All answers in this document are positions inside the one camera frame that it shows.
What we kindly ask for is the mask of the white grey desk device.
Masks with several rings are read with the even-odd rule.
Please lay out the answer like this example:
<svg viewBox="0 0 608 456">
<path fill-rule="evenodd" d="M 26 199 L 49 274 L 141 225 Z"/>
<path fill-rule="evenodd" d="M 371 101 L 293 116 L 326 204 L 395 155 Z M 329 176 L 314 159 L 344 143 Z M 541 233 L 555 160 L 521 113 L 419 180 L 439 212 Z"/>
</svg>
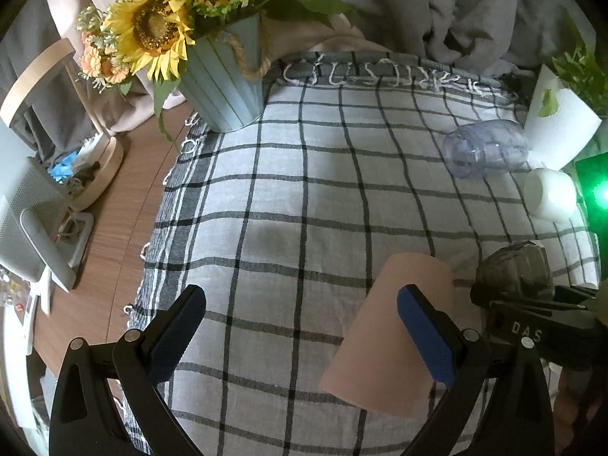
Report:
<svg viewBox="0 0 608 456">
<path fill-rule="evenodd" d="M 31 284 L 51 313 L 52 291 L 74 289 L 95 218 L 70 198 L 33 150 L 1 127 L 1 266 Z"/>
</svg>

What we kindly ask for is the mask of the pink plastic cup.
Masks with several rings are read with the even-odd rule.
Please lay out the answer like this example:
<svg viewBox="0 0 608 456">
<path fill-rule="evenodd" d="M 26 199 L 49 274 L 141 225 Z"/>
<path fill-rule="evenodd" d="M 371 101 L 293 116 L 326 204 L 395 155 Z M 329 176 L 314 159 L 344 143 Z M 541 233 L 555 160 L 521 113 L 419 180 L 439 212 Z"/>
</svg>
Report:
<svg viewBox="0 0 608 456">
<path fill-rule="evenodd" d="M 423 253 L 388 258 L 320 378 L 320 389 L 373 413 L 420 419 L 432 377 L 398 316 L 398 291 L 416 285 L 432 305 L 453 310 L 453 272 Z"/>
</svg>

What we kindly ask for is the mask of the black white checked tablecloth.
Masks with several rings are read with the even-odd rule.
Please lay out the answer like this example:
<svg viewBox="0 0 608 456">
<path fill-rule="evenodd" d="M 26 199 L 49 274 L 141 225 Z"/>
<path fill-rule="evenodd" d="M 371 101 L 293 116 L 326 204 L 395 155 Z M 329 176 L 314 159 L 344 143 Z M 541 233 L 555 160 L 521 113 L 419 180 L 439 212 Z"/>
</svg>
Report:
<svg viewBox="0 0 608 456">
<path fill-rule="evenodd" d="M 526 168 L 460 180 L 445 135 L 478 120 L 524 120 L 501 81 L 411 55 L 306 54 L 265 80 L 251 126 L 188 120 L 165 180 L 130 324 L 145 328 L 190 284 L 207 311 L 160 391 L 206 455 L 398 455 L 442 395 L 409 419 L 320 391 L 321 375 L 389 257 L 433 255 L 453 270 L 453 320 L 475 327 L 481 260 L 535 240 L 556 283 L 598 284 L 584 217 L 524 208 Z"/>
</svg>

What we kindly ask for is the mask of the grey curtain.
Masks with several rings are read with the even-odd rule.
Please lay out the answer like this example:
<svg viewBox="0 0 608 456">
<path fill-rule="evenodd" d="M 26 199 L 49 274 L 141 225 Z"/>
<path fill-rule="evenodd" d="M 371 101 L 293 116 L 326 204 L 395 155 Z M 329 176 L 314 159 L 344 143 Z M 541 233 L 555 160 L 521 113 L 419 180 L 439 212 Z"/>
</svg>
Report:
<svg viewBox="0 0 608 456">
<path fill-rule="evenodd" d="M 597 37 L 575 0 L 344 1 L 368 40 L 486 76 L 534 69 Z"/>
</svg>

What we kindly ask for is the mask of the plain white cup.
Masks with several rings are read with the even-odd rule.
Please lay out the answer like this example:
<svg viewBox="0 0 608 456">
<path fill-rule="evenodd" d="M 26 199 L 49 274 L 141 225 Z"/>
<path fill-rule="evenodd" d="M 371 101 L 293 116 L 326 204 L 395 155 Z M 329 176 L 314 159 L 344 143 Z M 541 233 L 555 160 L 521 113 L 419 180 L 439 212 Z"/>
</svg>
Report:
<svg viewBox="0 0 608 456">
<path fill-rule="evenodd" d="M 555 223 L 566 222 L 577 210 L 574 181 L 562 171 L 534 169 L 524 182 L 524 204 L 531 216 Z"/>
</svg>

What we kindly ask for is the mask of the clear bluish plastic cup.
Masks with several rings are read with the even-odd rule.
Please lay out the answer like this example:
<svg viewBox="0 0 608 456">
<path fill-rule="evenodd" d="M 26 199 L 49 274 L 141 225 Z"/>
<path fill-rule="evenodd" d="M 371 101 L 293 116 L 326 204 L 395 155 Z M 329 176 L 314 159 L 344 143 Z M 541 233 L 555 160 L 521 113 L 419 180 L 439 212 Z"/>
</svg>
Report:
<svg viewBox="0 0 608 456">
<path fill-rule="evenodd" d="M 442 154 L 454 177 L 482 178 L 509 173 L 524 165 L 529 157 L 529 142 L 518 122 L 484 120 L 447 134 Z"/>
</svg>

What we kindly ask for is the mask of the green potted plant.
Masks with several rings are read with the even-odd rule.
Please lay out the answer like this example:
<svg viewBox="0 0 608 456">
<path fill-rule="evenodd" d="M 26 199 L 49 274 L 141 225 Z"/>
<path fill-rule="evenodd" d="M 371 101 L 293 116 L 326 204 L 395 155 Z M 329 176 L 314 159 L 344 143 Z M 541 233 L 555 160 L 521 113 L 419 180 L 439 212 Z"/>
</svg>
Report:
<svg viewBox="0 0 608 456">
<path fill-rule="evenodd" d="M 567 29 L 575 39 L 572 52 L 563 52 L 545 61 L 560 84 L 572 91 L 600 119 L 607 119 L 607 69 L 595 57 L 595 45 L 578 30 L 575 20 L 567 17 Z"/>
</svg>

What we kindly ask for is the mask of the white plant pot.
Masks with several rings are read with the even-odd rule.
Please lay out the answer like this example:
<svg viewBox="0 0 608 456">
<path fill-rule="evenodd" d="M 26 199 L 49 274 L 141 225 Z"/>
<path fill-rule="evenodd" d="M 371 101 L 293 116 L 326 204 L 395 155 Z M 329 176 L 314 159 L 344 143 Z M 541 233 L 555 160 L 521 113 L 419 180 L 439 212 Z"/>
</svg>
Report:
<svg viewBox="0 0 608 456">
<path fill-rule="evenodd" d="M 601 126 L 602 119 L 550 68 L 543 65 L 535 85 L 524 136 L 530 158 L 560 170 L 576 158 Z"/>
</svg>

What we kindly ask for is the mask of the yellow sunflower bouquet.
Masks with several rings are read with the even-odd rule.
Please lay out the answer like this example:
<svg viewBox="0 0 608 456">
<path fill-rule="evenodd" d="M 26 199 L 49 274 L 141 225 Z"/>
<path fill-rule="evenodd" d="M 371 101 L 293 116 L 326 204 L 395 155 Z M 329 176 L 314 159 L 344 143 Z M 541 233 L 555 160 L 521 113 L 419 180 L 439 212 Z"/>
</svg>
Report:
<svg viewBox="0 0 608 456">
<path fill-rule="evenodd" d="M 127 95 L 140 71 L 152 84 L 155 116 L 171 93 L 179 91 L 188 48 L 195 40 L 248 17 L 261 18 L 263 64 L 272 66 L 264 23 L 314 22 L 330 26 L 331 17 L 355 9 L 342 0 L 114 0 L 106 10 L 88 6 L 77 18 L 84 52 L 79 74 L 101 92 Z"/>
</svg>

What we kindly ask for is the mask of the light blue flower bucket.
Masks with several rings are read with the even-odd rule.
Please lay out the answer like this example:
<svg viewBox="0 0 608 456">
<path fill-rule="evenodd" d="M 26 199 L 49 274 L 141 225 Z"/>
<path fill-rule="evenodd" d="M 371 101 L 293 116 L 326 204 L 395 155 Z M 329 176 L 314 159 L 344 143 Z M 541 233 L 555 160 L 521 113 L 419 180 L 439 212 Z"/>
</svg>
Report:
<svg viewBox="0 0 608 456">
<path fill-rule="evenodd" d="M 262 115 L 262 64 L 261 18 L 248 17 L 195 40 L 178 88 L 211 131 L 236 132 Z"/>
</svg>

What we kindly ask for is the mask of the beige pink curtain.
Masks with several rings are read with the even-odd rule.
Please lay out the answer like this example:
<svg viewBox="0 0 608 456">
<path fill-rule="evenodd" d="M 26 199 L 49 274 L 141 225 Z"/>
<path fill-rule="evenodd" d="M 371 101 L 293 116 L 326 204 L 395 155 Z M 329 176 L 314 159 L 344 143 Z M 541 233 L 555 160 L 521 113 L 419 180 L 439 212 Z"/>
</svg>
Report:
<svg viewBox="0 0 608 456">
<path fill-rule="evenodd" d="M 46 0 L 61 37 L 67 38 L 77 55 L 84 52 L 81 35 L 75 29 L 78 13 L 93 4 L 105 8 L 113 0 Z M 264 29 L 269 32 L 270 55 L 276 60 L 296 52 L 384 52 L 386 47 L 370 41 L 344 16 L 331 17 L 332 26 L 314 22 L 269 21 Z M 138 74 L 129 95 L 124 97 L 116 89 L 100 93 L 88 87 L 89 99 L 101 124 L 114 133 L 129 132 L 154 114 L 152 85 L 144 72 Z"/>
</svg>

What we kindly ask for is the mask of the grey glass cup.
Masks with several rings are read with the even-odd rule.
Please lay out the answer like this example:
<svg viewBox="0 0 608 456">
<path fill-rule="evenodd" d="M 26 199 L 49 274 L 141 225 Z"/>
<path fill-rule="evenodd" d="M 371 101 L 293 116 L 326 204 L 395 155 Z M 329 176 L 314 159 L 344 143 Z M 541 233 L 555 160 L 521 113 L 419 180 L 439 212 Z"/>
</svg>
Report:
<svg viewBox="0 0 608 456">
<path fill-rule="evenodd" d="M 544 246 L 524 241 L 503 247 L 477 268 L 476 283 L 526 299 L 553 299 L 553 275 Z"/>
</svg>

